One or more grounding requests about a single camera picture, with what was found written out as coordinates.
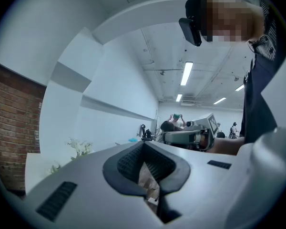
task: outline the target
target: brick wall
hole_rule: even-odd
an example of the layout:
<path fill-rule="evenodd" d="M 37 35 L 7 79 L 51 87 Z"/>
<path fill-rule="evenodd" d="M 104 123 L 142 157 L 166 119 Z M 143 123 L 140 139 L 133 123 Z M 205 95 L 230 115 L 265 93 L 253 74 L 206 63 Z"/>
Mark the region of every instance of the brick wall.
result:
<path fill-rule="evenodd" d="M 40 153 L 39 117 L 45 86 L 0 66 L 0 177 L 24 191 L 27 153 Z"/>

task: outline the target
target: fluorescent light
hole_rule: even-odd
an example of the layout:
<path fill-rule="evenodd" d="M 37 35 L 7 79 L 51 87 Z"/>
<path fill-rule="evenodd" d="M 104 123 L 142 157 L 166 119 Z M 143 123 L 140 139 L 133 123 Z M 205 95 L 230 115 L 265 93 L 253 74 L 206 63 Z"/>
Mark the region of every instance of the fluorescent light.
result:
<path fill-rule="evenodd" d="M 241 85 L 239 88 L 237 88 L 235 91 L 239 91 L 239 90 L 242 90 L 245 86 L 244 85 Z"/>
<path fill-rule="evenodd" d="M 183 71 L 183 77 L 182 77 L 181 84 L 180 84 L 181 86 L 186 85 L 187 80 L 189 79 L 189 76 L 190 76 L 190 73 L 192 70 L 192 66 L 193 66 L 193 62 L 186 62 L 185 63 L 185 68 Z"/>
<path fill-rule="evenodd" d="M 180 99 L 181 99 L 181 97 L 182 97 L 182 94 L 178 94 L 177 99 L 176 99 L 176 102 L 179 102 Z"/>
<path fill-rule="evenodd" d="M 217 102 L 215 102 L 214 104 L 218 104 L 218 103 L 220 103 L 221 101 L 223 101 L 223 100 L 225 100 L 226 99 L 226 97 L 223 97 L 222 99 L 219 99 Z"/>

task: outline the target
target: ceiling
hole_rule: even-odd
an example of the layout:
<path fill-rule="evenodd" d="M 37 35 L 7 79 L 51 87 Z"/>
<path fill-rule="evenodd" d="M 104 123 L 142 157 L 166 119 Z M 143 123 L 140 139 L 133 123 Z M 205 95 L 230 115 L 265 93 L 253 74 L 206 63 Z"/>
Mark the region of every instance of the ceiling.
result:
<path fill-rule="evenodd" d="M 109 17 L 135 0 L 98 0 Z M 153 25 L 130 32 L 124 37 L 132 45 L 143 71 L 160 102 L 175 101 L 183 94 L 182 104 L 242 109 L 244 90 L 236 92 L 250 65 L 253 53 L 246 43 L 234 45 L 203 42 L 189 44 L 178 23 Z M 193 62 L 186 86 L 180 86 L 185 62 Z"/>

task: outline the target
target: vent slot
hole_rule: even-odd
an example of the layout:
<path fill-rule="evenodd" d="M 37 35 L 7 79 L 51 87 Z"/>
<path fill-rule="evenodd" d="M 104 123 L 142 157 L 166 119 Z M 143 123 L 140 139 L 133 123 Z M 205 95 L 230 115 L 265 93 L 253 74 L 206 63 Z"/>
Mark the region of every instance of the vent slot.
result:
<path fill-rule="evenodd" d="M 48 220 L 54 221 L 76 187 L 75 183 L 63 182 L 36 212 Z"/>
<path fill-rule="evenodd" d="M 209 165 L 212 165 L 212 166 L 217 166 L 217 167 L 220 167 L 220 168 L 223 168 L 223 169 L 229 169 L 231 167 L 232 164 L 228 164 L 228 163 L 224 163 L 224 162 L 219 162 L 219 161 L 215 161 L 215 160 L 210 160 L 208 162 Z"/>

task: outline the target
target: dark vest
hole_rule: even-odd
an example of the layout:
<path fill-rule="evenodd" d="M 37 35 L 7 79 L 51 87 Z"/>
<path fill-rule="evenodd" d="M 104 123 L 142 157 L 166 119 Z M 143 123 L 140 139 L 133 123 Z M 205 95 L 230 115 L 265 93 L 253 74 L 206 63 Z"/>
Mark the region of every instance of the dark vest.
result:
<path fill-rule="evenodd" d="M 273 131 L 276 121 L 263 99 L 261 92 L 271 81 L 286 57 L 286 26 L 273 10 L 269 9 L 276 20 L 276 56 L 273 61 L 255 54 L 251 62 L 251 70 L 244 79 L 245 102 L 241 135 L 245 136 L 245 144 L 255 142 L 262 134 Z M 278 89 L 273 93 L 280 94 Z"/>

